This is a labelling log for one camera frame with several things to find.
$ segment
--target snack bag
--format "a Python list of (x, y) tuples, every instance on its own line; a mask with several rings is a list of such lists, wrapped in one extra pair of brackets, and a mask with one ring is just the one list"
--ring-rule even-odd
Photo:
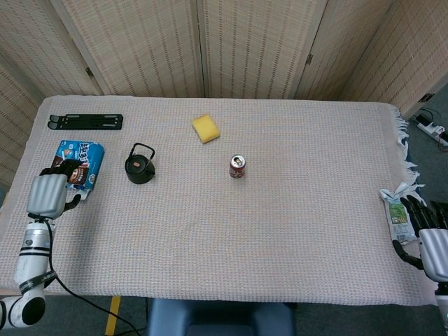
[(82, 162), (69, 178), (68, 188), (93, 190), (104, 156), (104, 148), (99, 143), (62, 140), (51, 167), (56, 167), (65, 159)]
[(409, 214), (405, 206), (401, 203), (400, 198), (406, 197), (406, 195), (412, 195), (418, 200), (421, 200), (420, 196), (415, 192), (419, 186), (410, 186), (406, 183), (401, 183), (395, 192), (387, 189), (381, 189), (379, 191), (384, 201), (391, 238), (392, 240), (398, 240), (402, 245), (417, 240), (417, 237), (415, 237)]

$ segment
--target table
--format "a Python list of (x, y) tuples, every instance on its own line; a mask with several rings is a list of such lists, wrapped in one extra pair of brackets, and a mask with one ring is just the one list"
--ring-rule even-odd
[[(123, 129), (46, 127), (50, 114), (67, 113), (121, 113)], [(203, 113), (221, 131), (204, 145), (190, 124)], [(32, 179), (72, 139), (106, 149), (95, 190), (56, 221), (53, 263), (77, 293), (434, 303), (435, 284), (395, 254), (379, 197), (412, 178), (399, 126), (397, 108), (380, 103), (48, 98), (1, 217), (0, 288), (16, 288)], [(156, 150), (156, 175), (143, 185), (124, 169), (137, 141)], [(236, 153), (247, 160), (241, 179), (228, 174)]]

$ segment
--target blue snack bag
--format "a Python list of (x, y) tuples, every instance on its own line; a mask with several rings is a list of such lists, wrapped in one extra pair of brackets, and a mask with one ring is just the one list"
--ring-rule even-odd
[(67, 181), (68, 187), (90, 191), (97, 180), (103, 157), (104, 147), (99, 143), (62, 140), (51, 167), (59, 166), (66, 159), (81, 161), (82, 165), (75, 169)]

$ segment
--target woven wall panel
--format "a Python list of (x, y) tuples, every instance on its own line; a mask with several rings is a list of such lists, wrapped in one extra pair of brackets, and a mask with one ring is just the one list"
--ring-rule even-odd
[(40, 103), (0, 65), (0, 184), (13, 182)]
[(63, 0), (115, 95), (203, 95), (189, 0)]
[(448, 73), (448, 1), (400, 0), (375, 34), (341, 100), (409, 109)]
[(392, 0), (329, 0), (296, 99), (336, 100)]
[(203, 0), (210, 97), (287, 98), (319, 2)]
[(47, 97), (97, 91), (37, 0), (2, 0), (0, 49)]

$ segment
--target yellow sponge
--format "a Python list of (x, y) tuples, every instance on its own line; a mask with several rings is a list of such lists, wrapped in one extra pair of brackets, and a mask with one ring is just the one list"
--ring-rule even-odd
[(220, 136), (219, 129), (208, 114), (193, 119), (191, 123), (203, 144)]

